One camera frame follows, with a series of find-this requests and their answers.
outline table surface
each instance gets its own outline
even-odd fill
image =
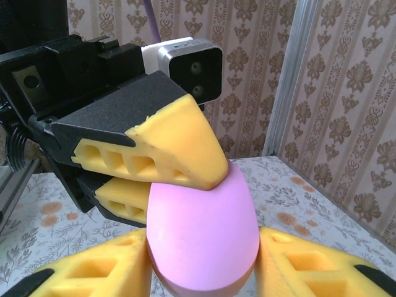
[[[234,160],[251,190],[259,225],[360,256],[396,277],[396,255],[277,157]],[[0,235],[0,295],[40,266],[134,230],[80,212],[52,173],[35,174]],[[155,275],[151,296],[171,296]],[[256,296],[253,274],[238,296]]]

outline pink ball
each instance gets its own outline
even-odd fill
[[[256,260],[259,236],[248,184],[230,161],[227,177],[210,191],[152,183],[149,252],[175,296],[238,294]]]

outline purple cable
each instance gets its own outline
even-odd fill
[[[151,28],[151,34],[153,35],[153,43],[161,42],[160,31],[158,31],[157,21],[155,20],[155,14],[153,6],[150,0],[143,0],[144,9],[146,10],[148,22]]]

